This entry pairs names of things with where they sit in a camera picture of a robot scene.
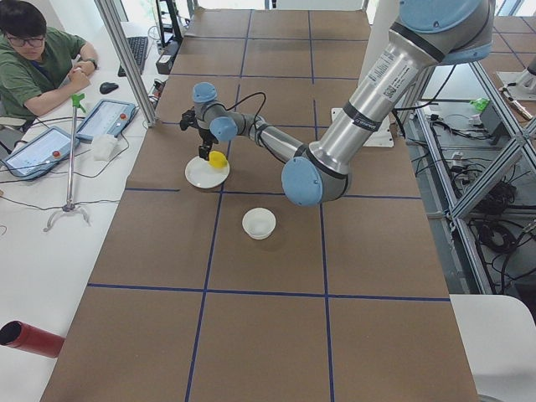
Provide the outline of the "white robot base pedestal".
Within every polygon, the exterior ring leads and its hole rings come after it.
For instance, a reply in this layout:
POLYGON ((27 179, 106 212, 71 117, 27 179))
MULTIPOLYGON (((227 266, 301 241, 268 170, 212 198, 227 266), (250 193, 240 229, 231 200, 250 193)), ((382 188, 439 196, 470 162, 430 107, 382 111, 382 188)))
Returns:
POLYGON ((390 130, 390 119, 385 117, 380 128, 364 143, 365 147, 393 147, 394 139, 390 130))

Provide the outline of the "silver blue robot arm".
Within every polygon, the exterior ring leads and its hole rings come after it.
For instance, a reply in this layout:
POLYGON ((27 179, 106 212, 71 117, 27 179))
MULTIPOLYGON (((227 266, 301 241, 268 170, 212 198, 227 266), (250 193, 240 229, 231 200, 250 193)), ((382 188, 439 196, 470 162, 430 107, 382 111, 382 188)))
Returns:
POLYGON ((333 201, 348 191, 353 157, 426 69, 489 55, 494 13, 495 3, 486 0, 399 2, 385 49, 322 138, 309 144, 261 116, 227 110, 208 82, 194 86, 186 114, 210 143, 247 137, 283 162, 282 188, 294 204, 333 201))

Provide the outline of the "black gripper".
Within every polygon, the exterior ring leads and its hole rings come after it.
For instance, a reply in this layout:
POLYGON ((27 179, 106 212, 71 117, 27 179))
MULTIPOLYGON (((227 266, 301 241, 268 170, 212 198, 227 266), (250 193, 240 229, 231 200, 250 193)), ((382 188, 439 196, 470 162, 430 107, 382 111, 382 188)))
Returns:
POLYGON ((203 160, 207 159, 207 147, 209 147, 209 155, 213 151, 214 135, 209 129, 198 129, 198 134, 202 139, 202 146, 198 147, 198 155, 203 160))

